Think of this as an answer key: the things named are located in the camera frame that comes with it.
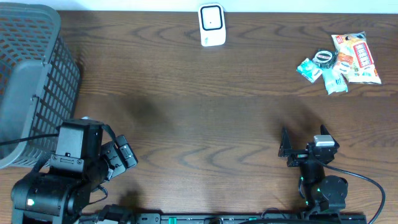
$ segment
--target wooden tabletop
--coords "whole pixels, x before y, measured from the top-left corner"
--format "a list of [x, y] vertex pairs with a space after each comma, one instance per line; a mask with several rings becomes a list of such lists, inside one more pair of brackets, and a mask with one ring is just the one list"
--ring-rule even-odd
[[[164, 213], [255, 213], [303, 208], [298, 168], [277, 157], [281, 128], [296, 149], [325, 124], [340, 143], [330, 164], [378, 181], [387, 201], [377, 223], [398, 219], [398, 15], [226, 13], [227, 40], [200, 44], [197, 13], [60, 12], [62, 35], [84, 65], [75, 116], [129, 140], [137, 167], [104, 186], [106, 204]], [[366, 31], [382, 85], [327, 95], [295, 69], [332, 34]], [[0, 222], [29, 170], [0, 170]], [[348, 180], [345, 212], [376, 212], [381, 194]], [[91, 200], [102, 195], [95, 193]]]

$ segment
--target white wall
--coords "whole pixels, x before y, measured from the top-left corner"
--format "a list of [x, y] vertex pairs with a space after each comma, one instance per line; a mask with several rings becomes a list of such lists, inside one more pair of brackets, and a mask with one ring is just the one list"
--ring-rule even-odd
[[398, 0], [8, 0], [56, 10], [196, 11], [218, 2], [227, 12], [398, 13]]

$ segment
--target light blue package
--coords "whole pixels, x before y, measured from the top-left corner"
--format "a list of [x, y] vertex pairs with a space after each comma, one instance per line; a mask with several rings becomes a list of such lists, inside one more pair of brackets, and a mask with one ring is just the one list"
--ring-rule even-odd
[[322, 69], [308, 58], [297, 67], [297, 71], [311, 83], [314, 83], [322, 75]]
[[325, 81], [325, 87], [328, 94], [332, 94], [334, 92], [348, 91], [348, 87], [344, 78], [341, 74], [338, 74], [339, 79], [336, 79], [333, 75], [333, 69], [324, 69], [322, 73], [322, 77]]

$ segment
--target white device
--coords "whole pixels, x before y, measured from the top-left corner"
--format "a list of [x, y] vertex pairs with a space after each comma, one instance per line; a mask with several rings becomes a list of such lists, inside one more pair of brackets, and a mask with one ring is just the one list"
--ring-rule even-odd
[[204, 47], [225, 43], [224, 9], [220, 4], [204, 4], [199, 11], [200, 39]]

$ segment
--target laundry basket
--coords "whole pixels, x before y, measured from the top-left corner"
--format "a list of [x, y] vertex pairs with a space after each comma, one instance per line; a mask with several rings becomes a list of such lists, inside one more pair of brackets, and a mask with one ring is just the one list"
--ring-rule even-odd
[[[80, 71], [50, 7], [0, 3], [0, 142], [57, 133], [71, 118]], [[0, 146], [0, 169], [32, 167], [57, 138]]]

